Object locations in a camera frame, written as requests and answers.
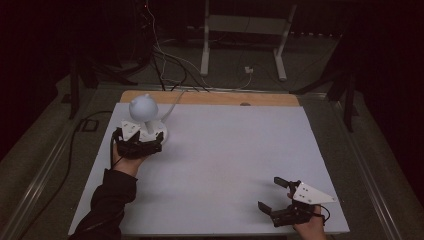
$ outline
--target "white sphere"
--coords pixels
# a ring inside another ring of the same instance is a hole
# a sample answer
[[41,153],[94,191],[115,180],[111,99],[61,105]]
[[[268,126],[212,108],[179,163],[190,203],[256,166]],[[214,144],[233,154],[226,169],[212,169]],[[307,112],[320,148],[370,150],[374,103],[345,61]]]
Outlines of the white sphere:
[[154,120],[158,114],[158,105],[149,94],[138,96],[130,102],[131,118],[137,122]]

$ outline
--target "white cable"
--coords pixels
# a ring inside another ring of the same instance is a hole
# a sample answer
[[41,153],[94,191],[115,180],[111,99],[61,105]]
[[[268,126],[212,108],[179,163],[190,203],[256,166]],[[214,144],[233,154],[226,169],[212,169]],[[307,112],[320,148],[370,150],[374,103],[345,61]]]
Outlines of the white cable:
[[[192,62],[190,62],[190,61],[188,61],[188,60],[186,60],[186,59],[184,59],[184,58],[180,58],[180,57],[177,57],[177,56],[174,56],[174,55],[172,55],[172,54],[169,54],[169,53],[165,53],[165,52],[163,52],[163,51],[161,51],[161,53],[165,56],[169,56],[169,57],[173,57],[173,58],[176,58],[176,59],[178,59],[178,60],[181,60],[181,61],[184,61],[184,62],[186,62],[186,63],[188,63],[188,64],[190,64],[194,69],[196,69],[196,71],[200,74],[200,70],[192,63]],[[212,89],[215,89],[214,87],[212,87],[212,86],[210,86],[209,84],[207,84],[206,83],[206,81],[205,81],[205,79],[202,77],[202,76],[200,76],[200,79],[202,79],[202,82],[207,86],[207,87],[209,87],[209,88],[212,88]]]
[[157,47],[155,47],[155,46],[153,46],[154,48],[156,48],[159,52],[161,52],[162,53],[162,59],[163,59],[163,66],[162,66],[162,72],[161,72],[161,74],[160,74],[160,79],[162,80],[162,81],[169,81],[169,82],[173,82],[173,83],[181,83],[182,81],[176,81],[176,80],[173,80],[173,79],[165,79],[165,78],[163,78],[163,75],[165,74],[165,67],[166,67],[166,59],[165,59],[165,53],[162,51],[162,49],[160,48],[160,44],[159,44],[159,41],[158,41],[158,37],[157,37],[157,35],[156,35],[156,30],[155,30],[155,23],[156,23],[156,18],[155,18],[155,16],[153,15],[153,13],[150,11],[150,8],[149,8],[149,1],[148,0],[146,0],[146,9],[147,9],[147,12],[149,12],[149,14],[150,14],[150,16],[152,17],[152,19],[153,19],[153,21],[152,21],[152,29],[153,29],[153,34],[155,35],[155,40],[156,40],[156,45],[157,45]]
[[178,95],[177,99],[175,100],[174,104],[172,104],[171,108],[168,110],[168,112],[163,115],[163,117],[160,119],[160,121],[162,123],[164,123],[166,121],[166,119],[168,119],[169,115],[171,114],[172,110],[174,110],[175,105],[177,105],[177,103],[180,101],[181,97],[183,96],[183,94],[187,92],[187,90],[184,90],[180,93],[180,95]]
[[250,83],[252,82],[252,74],[253,74],[253,72],[250,72],[250,73],[249,73],[249,81],[247,82],[247,84],[246,84],[246,85],[244,85],[243,87],[236,88],[236,89],[234,89],[234,90],[240,90],[240,89],[243,89],[243,88],[245,88],[245,87],[249,86],[249,85],[250,85]]

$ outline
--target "electric wire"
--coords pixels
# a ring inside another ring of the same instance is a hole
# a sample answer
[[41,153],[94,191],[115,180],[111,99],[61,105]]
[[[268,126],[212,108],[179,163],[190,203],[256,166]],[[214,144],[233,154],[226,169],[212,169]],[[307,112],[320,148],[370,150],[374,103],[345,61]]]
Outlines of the electric wire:
[[276,83],[284,91],[289,91],[284,86],[284,82],[281,82],[280,80],[278,80],[277,78],[275,78],[265,66],[263,66],[262,64],[259,64],[259,63],[253,63],[251,67],[254,68],[255,66],[263,69],[265,71],[265,73],[267,74],[268,78],[271,79],[274,83]]
[[116,162],[114,162],[113,164],[112,164],[112,166],[110,166],[110,169],[113,169],[115,166],[116,166],[116,164],[118,164],[122,159],[123,159],[124,157],[120,157]]
[[163,83],[162,79],[160,78],[160,71],[159,71],[158,64],[156,62],[155,56],[152,57],[152,61],[153,61],[153,64],[154,64],[154,66],[152,66],[152,67],[153,67],[153,69],[155,69],[155,71],[158,75],[159,82],[160,82],[160,85],[162,87],[162,91],[166,91],[165,84]]
[[234,89],[234,90],[241,90],[241,89],[243,89],[243,88],[245,88],[245,87],[249,86],[249,85],[250,85],[250,83],[252,82],[252,75],[253,75],[253,72],[250,72],[250,73],[249,73],[249,81],[246,83],[246,85],[244,85],[243,87],[236,88],[236,89]]
[[[199,73],[199,75],[200,75],[200,70],[192,63],[192,62],[190,62],[190,61],[188,61],[188,60],[186,60],[186,59],[184,59],[184,58],[180,58],[180,57],[177,57],[177,56],[174,56],[174,55],[172,55],[172,54],[169,54],[169,53],[165,53],[165,52],[163,52],[163,51],[160,51],[160,53],[162,53],[163,54],[163,56],[164,56],[164,58],[165,58],[165,56],[167,56],[167,57],[170,57],[170,58],[174,58],[174,59],[176,59],[176,60],[181,60],[181,61],[184,61],[184,62],[186,62],[186,63],[188,63],[189,65],[191,65],[194,69],[196,69],[196,71]],[[209,92],[209,90],[208,89],[206,89],[204,86],[202,86],[197,80],[196,80],[196,78],[193,76],[193,74],[190,72],[190,71],[188,71],[188,69],[187,69],[187,73],[192,77],[192,79],[200,86],[200,87],[202,87],[203,88],[203,90],[205,90],[205,91],[207,91],[207,92]],[[200,76],[200,79],[202,80],[202,82],[203,82],[203,84],[205,84],[207,87],[209,87],[209,88],[212,88],[212,89],[214,89],[214,87],[212,87],[212,86],[210,86],[209,84],[207,84],[206,83],[206,81],[205,81],[205,79],[202,77],[202,76]]]
[[[163,80],[168,80],[168,81],[174,81],[175,82],[175,80],[172,80],[172,79],[164,79],[163,78],[163,74],[165,73],[165,67],[166,67],[166,63],[167,63],[167,60],[166,60],[166,56],[168,56],[168,57],[172,57],[172,58],[174,58],[174,59],[178,59],[178,60],[182,60],[182,61],[185,61],[185,62],[187,62],[187,63],[189,63],[191,66],[193,66],[198,72],[199,72],[199,74],[200,74],[200,70],[193,64],[193,63],[191,63],[190,61],[188,61],[188,60],[186,60],[186,59],[183,59],[183,58],[180,58],[180,57],[177,57],[177,56],[173,56],[173,55],[171,55],[171,54],[168,54],[168,53],[165,53],[164,51],[162,51],[162,49],[161,49],[161,47],[160,47],[160,44],[159,44],[159,41],[158,41],[158,37],[157,37],[157,34],[156,34],[156,30],[155,30],[155,23],[156,23],[156,18],[155,18],[155,16],[153,15],[153,13],[150,11],[150,8],[149,8],[149,1],[148,0],[146,0],[146,9],[147,9],[147,12],[150,14],[150,16],[152,17],[152,28],[153,28],[153,34],[154,34],[154,36],[155,36],[155,40],[156,40],[156,45],[157,46],[153,46],[156,50],[158,50],[161,54],[162,54],[162,59],[163,59],[163,65],[162,65],[162,72],[161,72],[161,74],[160,74],[160,79],[163,81]],[[189,75],[193,78],[193,80],[197,83],[197,84],[199,84],[198,82],[197,82],[197,80],[194,78],[194,76],[188,71],[188,73],[189,73]],[[202,79],[202,81],[203,81],[203,83],[205,84],[205,85],[207,85],[206,84],[206,82],[205,82],[205,80],[203,79],[203,77],[201,77],[201,79]]]
[[68,179],[69,173],[70,173],[71,167],[72,167],[73,143],[74,143],[74,139],[75,139],[76,133],[81,128],[82,124],[85,123],[86,121],[88,121],[90,117],[93,117],[93,116],[95,116],[97,114],[102,114],[102,113],[109,113],[110,114],[110,113],[112,113],[112,111],[99,111],[99,112],[95,112],[93,114],[90,114],[89,116],[81,119],[80,122],[78,123],[78,125],[75,127],[75,129],[74,129],[74,131],[72,133],[72,136],[71,136],[71,140],[70,140],[69,153],[68,153],[68,164],[67,164],[67,168],[66,168],[66,173],[65,173],[62,181],[60,182],[58,188],[53,193],[53,195],[50,197],[50,199],[44,204],[43,208],[34,216],[34,218],[31,220],[31,222],[29,222],[28,225],[27,225],[27,227],[22,231],[21,235],[18,238],[19,240],[23,239],[23,237],[28,233],[28,231],[31,229],[31,227],[34,225],[34,223],[40,218],[40,216],[43,214],[43,212],[53,202],[53,200],[59,194],[60,190],[62,190],[62,188],[63,188],[66,180]]
[[325,222],[327,222],[328,219],[330,219],[330,211],[326,207],[324,207],[322,205],[319,205],[319,206],[321,208],[323,208],[328,213],[328,216],[324,219],[324,223],[325,223]]
[[182,64],[181,63],[179,63],[179,62],[174,62],[174,61],[169,61],[169,62],[171,62],[171,63],[173,63],[173,64],[175,64],[175,65],[178,65],[178,66],[180,66],[182,69],[183,69],[183,71],[184,71],[184,77],[183,77],[183,80],[173,80],[173,79],[166,79],[166,78],[162,78],[161,77],[161,73],[160,73],[160,70],[159,70],[159,66],[158,66],[158,63],[157,63],[157,61],[156,61],[156,57],[157,58],[162,58],[162,57],[160,57],[160,56],[158,56],[157,55],[157,52],[155,52],[154,51],[154,54],[153,54],[153,60],[154,60],[154,67],[155,67],[155,69],[156,69],[156,73],[158,74],[158,77],[159,77],[159,80],[163,83],[163,82],[168,82],[168,83],[172,83],[172,84],[175,84],[175,83],[181,83],[181,82],[184,82],[185,80],[186,80],[186,78],[187,78],[187,71],[186,71],[186,69],[182,66]]
[[[172,80],[171,82],[173,82],[173,83],[176,83],[176,85],[174,85],[174,87],[172,88],[172,90],[175,88],[175,87],[177,87],[177,86],[181,86],[184,82],[185,82],[185,80],[186,80],[186,77],[187,77],[187,74],[188,75],[190,75],[190,77],[193,79],[193,81],[199,86],[199,87],[201,87],[204,91],[206,91],[206,92],[209,92],[209,90],[208,89],[206,89],[203,85],[201,85],[200,83],[199,83],[199,81],[197,81],[197,79],[196,79],[196,77],[194,77],[193,76],[193,74],[179,61],[179,59],[181,59],[181,58],[178,58],[178,57],[175,57],[175,56],[173,56],[173,55],[169,55],[169,54],[167,54],[167,53],[164,53],[165,55],[165,57],[168,57],[168,58],[170,58],[171,60],[168,60],[169,62],[172,62],[172,63],[175,63],[175,64],[177,64],[177,65],[179,65],[183,70],[184,70],[184,74],[185,74],[185,76],[184,76],[184,80],[182,80],[182,81],[175,81],[175,80]],[[194,90],[196,90],[196,91],[198,91],[199,92],[199,90],[197,89],[197,88],[195,88],[195,87],[193,87],[193,86],[191,86]]]
[[172,110],[174,110],[175,105],[177,105],[177,103],[180,101],[181,97],[183,96],[183,94],[184,94],[185,92],[186,92],[186,90],[182,91],[182,92],[178,95],[177,99],[175,99],[175,102],[172,104],[172,106],[171,106],[171,108],[168,110],[168,112],[167,112],[165,115],[163,115],[163,116],[161,117],[160,121],[161,121],[162,123],[166,122],[166,120],[168,119],[168,117],[169,117],[169,115],[171,114]]
[[[163,84],[163,80],[160,78],[160,73],[159,73],[159,68],[158,68],[158,66],[157,66],[157,63],[156,63],[156,59],[155,58],[153,58],[153,61],[154,61],[154,69],[156,70],[156,73],[158,74],[158,77],[159,77],[159,81],[161,82],[161,84],[162,84],[162,89],[165,91],[165,86],[164,86],[164,84]],[[190,74],[190,76],[192,77],[192,78],[194,78],[194,76],[182,65],[182,63],[180,62],[180,61],[178,61],[178,60],[173,60],[173,59],[171,59],[171,60],[169,60],[169,62],[171,62],[171,63],[173,63],[173,64],[176,64],[176,65],[178,65],[178,66],[180,66],[182,69],[183,69],[183,71],[184,71],[184,78],[183,78],[183,80],[181,80],[181,81],[167,81],[167,82],[170,82],[170,83],[173,83],[174,85],[173,85],[173,87],[171,88],[171,91],[173,91],[177,86],[181,86],[185,81],[186,81],[186,79],[187,79],[187,74]],[[194,86],[192,86],[192,85],[190,85],[190,84],[187,84],[187,86],[190,86],[190,87],[192,87],[194,90],[196,90],[197,92],[199,92],[199,90],[196,88],[196,87],[194,87]]]

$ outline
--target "white table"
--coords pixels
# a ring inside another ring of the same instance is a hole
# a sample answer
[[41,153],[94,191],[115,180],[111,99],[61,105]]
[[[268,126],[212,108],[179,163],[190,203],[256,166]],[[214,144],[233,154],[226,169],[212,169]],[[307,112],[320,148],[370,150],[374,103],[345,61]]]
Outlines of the white table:
[[[159,104],[159,116],[170,106]],[[130,120],[128,103],[115,107],[70,234],[89,212],[91,196],[109,167],[110,136],[123,119]],[[275,176],[301,180],[337,198],[302,107],[178,104],[165,125],[169,139],[140,168],[137,198],[126,206],[121,223],[123,234],[294,233],[291,226],[274,228],[257,207],[258,201],[274,210],[290,204],[288,190],[273,183]],[[331,212],[325,231],[348,232],[339,202],[324,206]]]

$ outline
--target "gray floor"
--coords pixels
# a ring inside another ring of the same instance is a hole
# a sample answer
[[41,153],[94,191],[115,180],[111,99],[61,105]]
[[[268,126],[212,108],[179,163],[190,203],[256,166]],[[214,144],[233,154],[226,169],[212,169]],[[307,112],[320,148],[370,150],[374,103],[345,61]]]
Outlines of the gray floor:
[[[269,44],[249,47],[246,50],[228,45],[212,45],[210,74],[203,80],[196,70],[185,63],[197,80],[205,81],[214,91],[271,91],[285,92],[297,89],[319,78],[337,42],[332,39],[303,37],[289,38],[284,51],[288,81],[278,82]],[[166,53],[178,56],[200,67],[201,41],[186,44],[167,41],[161,44]],[[250,76],[243,73],[244,66],[253,66]],[[167,63],[164,79],[180,81],[181,69]],[[158,77],[153,68],[131,76],[139,83],[131,89],[158,88]],[[192,80],[185,82],[196,86]],[[354,133],[348,133],[341,124],[341,104],[328,102],[325,93],[329,85],[299,96],[301,105],[310,120],[318,146],[341,201],[351,229],[350,233],[334,235],[334,239],[424,239],[424,211],[413,195],[397,165],[383,135],[368,112],[360,93],[355,95],[358,116],[353,117]],[[70,151],[70,132],[76,122],[68,120],[70,106],[60,102],[69,92],[69,78],[58,83],[59,96],[48,106],[40,118],[0,163],[0,229],[16,219],[19,202],[29,184],[43,164],[57,159],[46,176],[47,183],[34,206],[30,206],[17,226],[24,229],[49,197],[58,188],[67,166]],[[113,110],[120,95],[128,87],[103,79],[96,90],[81,89],[82,106],[77,119],[89,114]],[[58,196],[29,229],[23,239],[66,239],[68,228],[76,210],[86,179],[91,170],[98,147],[103,138],[110,115],[93,117],[100,121],[96,132],[77,132],[72,149],[69,177]],[[252,237],[252,239],[278,239],[278,237]]]

